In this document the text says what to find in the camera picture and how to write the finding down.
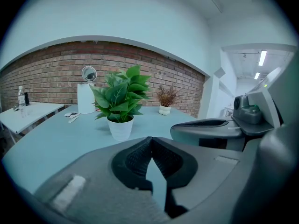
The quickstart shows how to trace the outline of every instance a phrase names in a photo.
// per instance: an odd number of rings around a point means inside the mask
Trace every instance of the small white pot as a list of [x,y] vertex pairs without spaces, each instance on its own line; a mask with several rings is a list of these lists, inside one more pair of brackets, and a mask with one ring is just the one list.
[[134,117],[132,120],[130,120],[129,122],[126,122],[126,123],[115,123],[115,122],[108,120],[108,125],[110,128],[112,137],[116,141],[127,140],[130,137],[130,134],[132,131],[133,121],[134,121]]
[[170,109],[171,107],[165,107],[163,105],[160,105],[159,107],[159,114],[162,114],[162,115],[168,115],[170,113]]

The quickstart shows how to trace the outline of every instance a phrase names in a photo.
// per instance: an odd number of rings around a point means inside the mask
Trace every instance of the water bottle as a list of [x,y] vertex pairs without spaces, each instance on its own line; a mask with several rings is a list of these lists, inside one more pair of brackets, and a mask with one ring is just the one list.
[[18,100],[19,100],[19,109],[21,111],[21,116],[24,118],[26,116],[26,103],[25,103],[25,94],[23,92],[23,86],[19,86],[18,92]]

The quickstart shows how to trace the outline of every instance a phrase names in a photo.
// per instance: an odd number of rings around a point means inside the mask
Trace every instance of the ceiling light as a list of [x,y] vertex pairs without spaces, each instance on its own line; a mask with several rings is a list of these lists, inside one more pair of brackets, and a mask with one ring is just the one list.
[[261,57],[260,57],[260,62],[258,63],[259,66],[263,65],[263,62],[265,61],[265,58],[266,58],[266,54],[267,54],[267,51],[262,50]]
[[254,79],[257,80],[259,75],[260,75],[260,72],[257,72],[256,76],[254,77]]

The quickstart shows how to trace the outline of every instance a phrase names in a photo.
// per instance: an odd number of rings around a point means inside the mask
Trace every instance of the table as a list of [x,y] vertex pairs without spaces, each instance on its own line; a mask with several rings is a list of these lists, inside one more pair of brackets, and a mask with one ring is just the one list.
[[8,128],[10,137],[15,143],[11,132],[18,134],[28,127],[32,130],[33,123],[42,118],[46,120],[48,114],[57,113],[58,109],[62,107],[64,107],[62,104],[30,102],[30,105],[26,106],[28,116],[22,118],[20,110],[13,111],[11,108],[0,113],[0,122]]
[[[158,113],[159,107],[142,107],[135,115],[129,140],[146,136],[171,139],[174,124],[196,120],[194,117],[171,109],[169,115]],[[72,105],[52,116],[26,134],[3,157],[8,174],[20,186],[34,193],[49,177],[78,157],[95,149],[119,143],[112,138],[107,119],[94,120],[98,112],[80,114],[71,124],[64,115],[77,112]]]

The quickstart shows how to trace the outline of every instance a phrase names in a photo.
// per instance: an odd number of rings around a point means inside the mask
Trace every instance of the white wall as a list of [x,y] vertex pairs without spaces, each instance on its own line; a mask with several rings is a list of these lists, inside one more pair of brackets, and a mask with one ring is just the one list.
[[[257,43],[263,43],[269,47],[273,47],[273,44],[283,44],[294,48],[298,46],[298,35],[279,13],[277,7],[270,2],[265,8],[261,3],[251,3],[245,6],[238,4],[226,9],[220,16],[210,19],[208,24],[211,29],[210,66],[214,74],[221,73],[221,70],[225,71],[225,63],[220,62],[221,52],[219,51],[229,50],[226,49],[229,46],[233,49],[238,49],[238,46],[243,47],[244,44],[249,49],[251,44]],[[219,82],[221,82],[221,77],[220,81],[209,79],[205,82],[199,119],[210,118],[217,113],[219,109],[217,105],[222,95],[214,89],[219,87]]]
[[148,48],[211,75],[206,20],[180,0],[31,0],[0,52],[0,69],[36,49],[73,40]]
[[225,74],[220,78],[214,111],[210,118],[216,118],[223,115],[225,106],[230,106],[230,103],[234,101],[237,86],[237,77],[233,65],[228,58],[228,54],[221,50],[220,57],[221,66],[224,68]]
[[245,93],[252,90],[258,84],[258,80],[255,79],[238,79],[237,88],[235,91],[235,95],[244,95]]

